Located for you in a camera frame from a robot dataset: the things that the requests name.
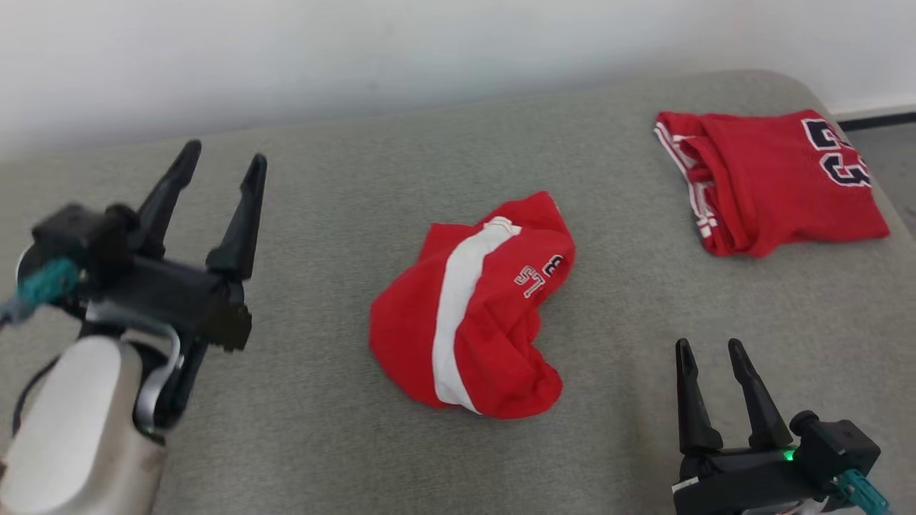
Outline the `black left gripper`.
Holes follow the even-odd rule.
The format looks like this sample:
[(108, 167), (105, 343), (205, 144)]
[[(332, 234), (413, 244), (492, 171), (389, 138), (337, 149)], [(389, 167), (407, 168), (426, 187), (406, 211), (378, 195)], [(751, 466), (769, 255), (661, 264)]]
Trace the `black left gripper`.
[(226, 352), (248, 343), (252, 316), (243, 301), (250, 280), (264, 202), (268, 161), (255, 154), (240, 183), (240, 201), (222, 241), (206, 258), (206, 270), (162, 258), (164, 239), (180, 193), (190, 184), (202, 142), (187, 141), (137, 211), (136, 257), (131, 271), (93, 297), (86, 326), (136, 330), (163, 337), (169, 350), (145, 360), (148, 375), (135, 398), (134, 423), (141, 431), (169, 431), (183, 417), (200, 366), (211, 345)]

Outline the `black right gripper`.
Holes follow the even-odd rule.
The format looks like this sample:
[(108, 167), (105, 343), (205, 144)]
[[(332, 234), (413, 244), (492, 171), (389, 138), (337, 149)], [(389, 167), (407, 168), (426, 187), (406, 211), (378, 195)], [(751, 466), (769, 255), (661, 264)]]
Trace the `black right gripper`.
[(684, 455), (673, 485), (676, 515), (822, 515), (845, 508), (841, 496), (818, 488), (802, 472), (791, 431), (739, 339), (729, 340), (729, 356), (744, 395), (750, 448), (723, 449), (690, 343), (675, 343), (678, 447)]

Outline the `red and white jersey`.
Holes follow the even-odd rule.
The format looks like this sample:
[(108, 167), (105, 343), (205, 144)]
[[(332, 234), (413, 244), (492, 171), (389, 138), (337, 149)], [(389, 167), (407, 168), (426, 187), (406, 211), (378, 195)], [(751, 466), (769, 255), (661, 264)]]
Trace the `red and white jersey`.
[(764, 258), (793, 243), (889, 237), (867, 164), (814, 110), (772, 117), (661, 112), (654, 133), (688, 185), (711, 255)]

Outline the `red shorts with white stripe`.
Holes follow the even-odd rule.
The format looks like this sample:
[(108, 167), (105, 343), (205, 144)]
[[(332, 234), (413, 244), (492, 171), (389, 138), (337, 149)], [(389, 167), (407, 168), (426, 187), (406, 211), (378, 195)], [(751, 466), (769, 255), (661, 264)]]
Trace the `red shorts with white stripe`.
[(540, 190), (474, 225), (431, 225), (413, 265), (371, 304), (369, 347), (413, 401), (491, 418), (552, 408), (563, 383), (536, 348), (540, 307), (576, 245)]

